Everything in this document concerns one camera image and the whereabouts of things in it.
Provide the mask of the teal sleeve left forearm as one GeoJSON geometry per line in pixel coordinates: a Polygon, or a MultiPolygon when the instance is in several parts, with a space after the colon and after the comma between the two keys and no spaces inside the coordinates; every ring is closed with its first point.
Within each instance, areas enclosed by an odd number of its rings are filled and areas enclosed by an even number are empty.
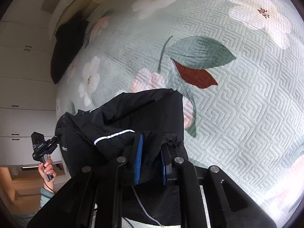
{"type": "MultiPolygon", "coordinates": [[[[41,188],[40,189],[39,209],[41,209],[54,195],[55,195],[54,192],[50,192],[50,191],[46,190],[45,188],[41,188]]],[[[29,221],[36,214],[37,214],[37,212],[31,213],[31,214],[25,214],[25,215],[15,215],[14,219],[20,227],[26,227],[28,225],[29,221]]]]}

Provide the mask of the person's left hand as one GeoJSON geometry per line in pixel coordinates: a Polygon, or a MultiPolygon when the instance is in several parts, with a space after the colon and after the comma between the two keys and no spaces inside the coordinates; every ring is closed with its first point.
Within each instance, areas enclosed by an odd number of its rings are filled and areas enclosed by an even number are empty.
{"type": "Polygon", "coordinates": [[[54,181],[55,181],[55,178],[56,178],[57,174],[54,170],[53,161],[51,159],[51,156],[49,154],[47,154],[46,156],[47,156],[46,162],[45,163],[40,163],[38,165],[38,171],[39,171],[40,176],[43,179],[44,189],[49,191],[49,192],[54,193],[55,192],[54,191],[54,181]],[[48,180],[48,178],[47,178],[48,174],[53,176],[53,178],[51,180],[48,180]]]}

